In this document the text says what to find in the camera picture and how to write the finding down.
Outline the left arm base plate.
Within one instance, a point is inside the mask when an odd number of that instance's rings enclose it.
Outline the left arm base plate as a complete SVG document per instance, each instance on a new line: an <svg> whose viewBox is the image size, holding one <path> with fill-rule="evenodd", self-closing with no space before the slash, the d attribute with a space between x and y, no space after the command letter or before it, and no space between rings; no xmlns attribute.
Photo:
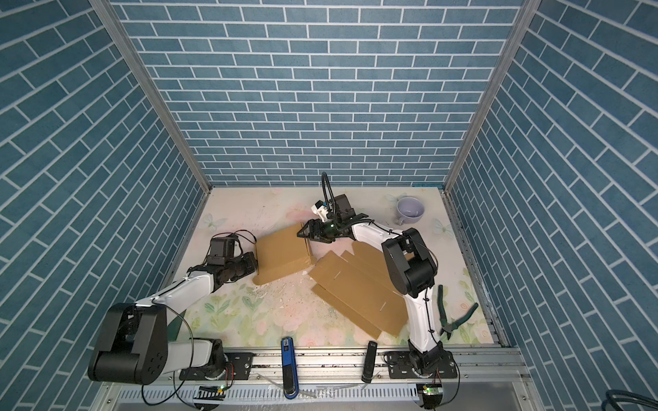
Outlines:
<svg viewBox="0 0 658 411"><path fill-rule="evenodd" d="M183 369L179 378L183 381L215 382L249 380L255 354L251 352L229 352L224 354L224 361L218 370L210 366Z"/></svg>

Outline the cardboard box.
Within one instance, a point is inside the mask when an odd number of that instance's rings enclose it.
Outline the cardboard box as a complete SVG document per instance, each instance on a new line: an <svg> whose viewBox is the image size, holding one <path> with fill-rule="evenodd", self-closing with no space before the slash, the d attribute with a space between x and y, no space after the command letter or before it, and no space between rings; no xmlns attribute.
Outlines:
<svg viewBox="0 0 658 411"><path fill-rule="evenodd" d="M301 223L260 238L255 244L258 263L253 282L257 286L269 284L301 272L315 264L309 241L297 236Z"/></svg>

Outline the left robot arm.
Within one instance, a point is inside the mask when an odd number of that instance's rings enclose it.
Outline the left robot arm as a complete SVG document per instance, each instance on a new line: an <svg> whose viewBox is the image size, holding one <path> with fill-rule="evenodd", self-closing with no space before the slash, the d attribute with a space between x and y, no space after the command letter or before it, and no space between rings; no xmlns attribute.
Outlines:
<svg viewBox="0 0 658 411"><path fill-rule="evenodd" d="M87 375L92 381L150 385L163 373L182 371L217 379L227 359L219 339L171 342L167 327L194 303L227 283L256 272L253 252L222 265L195 265L178 282L132 304L112 306L102 322Z"/></svg>

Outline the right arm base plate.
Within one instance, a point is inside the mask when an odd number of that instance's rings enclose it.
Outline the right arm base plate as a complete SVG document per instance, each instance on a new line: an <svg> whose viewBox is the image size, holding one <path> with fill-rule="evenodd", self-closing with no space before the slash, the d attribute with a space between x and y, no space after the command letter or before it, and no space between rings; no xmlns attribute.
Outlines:
<svg viewBox="0 0 658 411"><path fill-rule="evenodd" d="M409 351L387 351L382 355L387 365L389 378L457 378L457 364L452 352L442 348L419 353Z"/></svg>

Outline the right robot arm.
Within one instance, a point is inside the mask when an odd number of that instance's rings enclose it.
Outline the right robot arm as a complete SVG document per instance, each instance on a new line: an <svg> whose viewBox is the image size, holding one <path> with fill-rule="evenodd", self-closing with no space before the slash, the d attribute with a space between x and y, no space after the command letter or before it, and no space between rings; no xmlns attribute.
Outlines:
<svg viewBox="0 0 658 411"><path fill-rule="evenodd" d="M404 297L409 319L411 364L420 375L433 373L443 356L440 342L443 327L436 324L435 313L430 308L438 267L421 234L413 228L396 232L377 224L365 214L358 214L340 223L310 219L296 236L323 243L348 237L380 248L392 285Z"/></svg>

